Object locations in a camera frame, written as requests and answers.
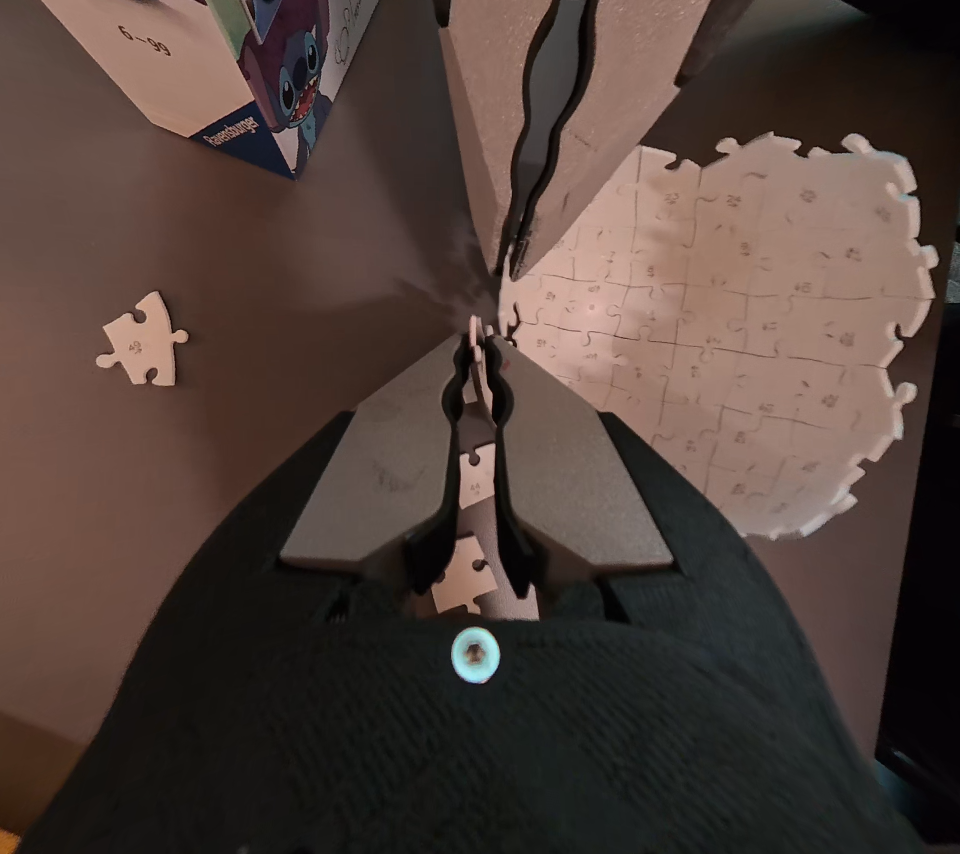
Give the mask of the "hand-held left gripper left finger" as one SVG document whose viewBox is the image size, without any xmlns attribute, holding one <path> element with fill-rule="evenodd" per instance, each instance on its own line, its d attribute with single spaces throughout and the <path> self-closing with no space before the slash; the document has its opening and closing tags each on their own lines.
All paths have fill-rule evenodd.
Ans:
<svg viewBox="0 0 960 854">
<path fill-rule="evenodd" d="M 429 590 L 456 541 L 469 346 L 450 336 L 356 407 L 280 552 L 285 564 Z"/>
</svg>

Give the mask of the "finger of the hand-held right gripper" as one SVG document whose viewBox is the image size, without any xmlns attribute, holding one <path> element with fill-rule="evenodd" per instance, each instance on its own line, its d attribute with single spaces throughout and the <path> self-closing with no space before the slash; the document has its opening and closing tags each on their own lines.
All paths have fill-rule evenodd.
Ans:
<svg viewBox="0 0 960 854">
<path fill-rule="evenodd" d="M 519 222 L 514 279 L 577 220 L 752 1 L 586 0 L 576 80 Z"/>
<path fill-rule="evenodd" d="M 486 267 L 502 271 L 530 128 L 529 81 L 559 0 L 432 0 L 469 210 Z"/>
</svg>

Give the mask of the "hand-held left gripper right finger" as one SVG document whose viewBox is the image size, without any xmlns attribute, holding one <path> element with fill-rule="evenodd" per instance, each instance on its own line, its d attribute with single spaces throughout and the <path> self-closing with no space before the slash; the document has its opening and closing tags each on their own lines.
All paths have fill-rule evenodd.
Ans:
<svg viewBox="0 0 960 854">
<path fill-rule="evenodd" d="M 510 587 L 570 584 L 674 564 L 597 410 L 498 335 L 484 345 L 495 424 L 498 552 Z"/>
</svg>

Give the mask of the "white and blue puzzle piece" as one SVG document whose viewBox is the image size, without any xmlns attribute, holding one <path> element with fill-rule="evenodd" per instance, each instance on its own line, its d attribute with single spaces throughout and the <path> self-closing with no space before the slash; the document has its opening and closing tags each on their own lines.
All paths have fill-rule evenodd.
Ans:
<svg viewBox="0 0 960 854">
<path fill-rule="evenodd" d="M 494 423 L 494 394 L 489 384 L 486 356 L 486 338 L 493 333 L 490 326 L 484 327 L 482 318 L 471 315 L 466 331 L 468 347 L 468 387 L 462 389 L 462 398 L 465 404 L 478 403 L 482 405 L 486 419 Z"/>
</svg>

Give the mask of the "partly built white puzzle ball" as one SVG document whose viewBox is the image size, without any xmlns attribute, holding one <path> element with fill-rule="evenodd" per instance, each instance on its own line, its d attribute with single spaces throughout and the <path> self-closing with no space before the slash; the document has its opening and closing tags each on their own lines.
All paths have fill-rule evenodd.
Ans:
<svg viewBox="0 0 960 854">
<path fill-rule="evenodd" d="M 905 157 L 767 133 L 698 165 L 637 146 L 523 276 L 517 347 L 613 413 L 743 536 L 809 536 L 917 393 L 888 366 L 934 298 Z"/>
</svg>

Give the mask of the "loose white puzzle piece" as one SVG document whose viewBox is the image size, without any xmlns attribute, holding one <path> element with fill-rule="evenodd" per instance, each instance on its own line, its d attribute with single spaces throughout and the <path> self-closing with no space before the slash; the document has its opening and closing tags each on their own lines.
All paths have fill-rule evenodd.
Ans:
<svg viewBox="0 0 960 854">
<path fill-rule="evenodd" d="M 96 366 L 109 369 L 121 364 L 135 385 L 148 383 L 148 373 L 153 371 L 152 385 L 173 387 L 176 384 L 175 345 L 187 343 L 189 334 L 186 330 L 173 330 L 159 291 L 151 291 L 135 308 L 144 315 L 143 320 L 126 312 L 103 326 L 112 351 L 97 356 Z"/>
<path fill-rule="evenodd" d="M 470 533 L 456 540 L 451 559 L 431 586 L 431 597 L 438 615 L 460 612 L 479 616 L 479 599 L 497 590 L 497 579 L 484 549 Z"/>
<path fill-rule="evenodd" d="M 461 453 L 461 509 L 468 509 L 495 496 L 496 449 L 496 444 L 489 442 Z"/>
</svg>

